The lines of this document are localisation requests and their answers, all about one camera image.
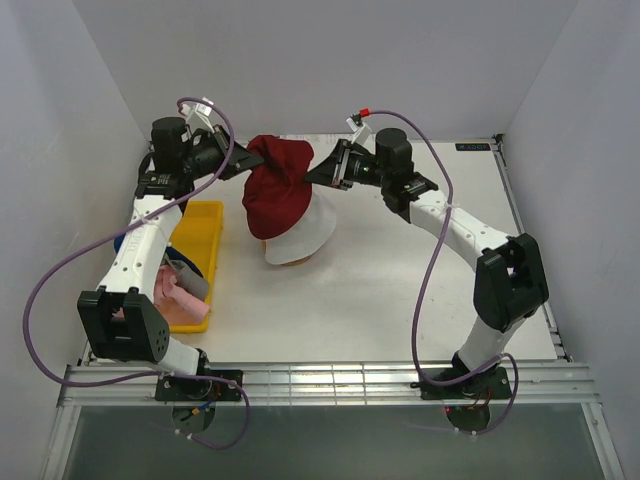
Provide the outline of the dark red bucket hat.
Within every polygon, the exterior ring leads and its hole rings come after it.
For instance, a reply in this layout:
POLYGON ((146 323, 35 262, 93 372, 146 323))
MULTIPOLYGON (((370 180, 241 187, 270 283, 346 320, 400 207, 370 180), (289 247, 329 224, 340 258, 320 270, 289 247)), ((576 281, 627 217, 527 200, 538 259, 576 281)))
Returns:
POLYGON ((304 180, 314 151, 303 140, 259 135, 248 150, 264 163, 251 170, 242 204, 250 233, 270 240, 290 230, 311 202, 312 186, 304 180))

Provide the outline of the white bucket hat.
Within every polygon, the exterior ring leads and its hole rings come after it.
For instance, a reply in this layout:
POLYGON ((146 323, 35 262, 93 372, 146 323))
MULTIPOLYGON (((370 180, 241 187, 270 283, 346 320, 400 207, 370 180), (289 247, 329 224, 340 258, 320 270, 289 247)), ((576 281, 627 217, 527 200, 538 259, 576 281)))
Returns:
POLYGON ((272 239, 314 255, 331 238, 336 225, 335 206, 324 194, 313 190, 309 206, 302 217, 289 230, 272 239))

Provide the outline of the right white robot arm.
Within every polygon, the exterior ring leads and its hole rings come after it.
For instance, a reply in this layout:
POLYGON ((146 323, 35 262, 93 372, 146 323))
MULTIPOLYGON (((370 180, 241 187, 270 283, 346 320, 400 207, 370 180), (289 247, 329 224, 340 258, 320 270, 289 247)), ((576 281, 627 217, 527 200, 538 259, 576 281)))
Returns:
POLYGON ((477 318, 454 355, 451 382, 458 394, 476 396, 515 331, 549 298, 537 241, 496 230, 455 206, 450 193, 416 170, 413 147, 400 129, 379 131, 372 151, 339 140, 305 180, 340 190, 354 184, 379 188, 391 212, 436 236, 438 248, 450 248, 470 266, 477 318))

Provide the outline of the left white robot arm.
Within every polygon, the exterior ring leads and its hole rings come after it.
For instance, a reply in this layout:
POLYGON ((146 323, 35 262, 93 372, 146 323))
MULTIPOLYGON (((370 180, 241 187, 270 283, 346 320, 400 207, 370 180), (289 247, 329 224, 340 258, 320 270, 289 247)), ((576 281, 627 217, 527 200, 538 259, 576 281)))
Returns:
POLYGON ((210 392, 212 376, 200 367, 200 352, 171 336, 154 304, 156 277, 170 237, 196 192, 195 182, 203 177, 228 180, 260 163, 258 156, 235 144, 230 128, 192 130, 180 117, 153 122, 129 229, 98 287, 82 292, 77 302, 96 357, 178 373, 177 386, 190 399, 210 392))

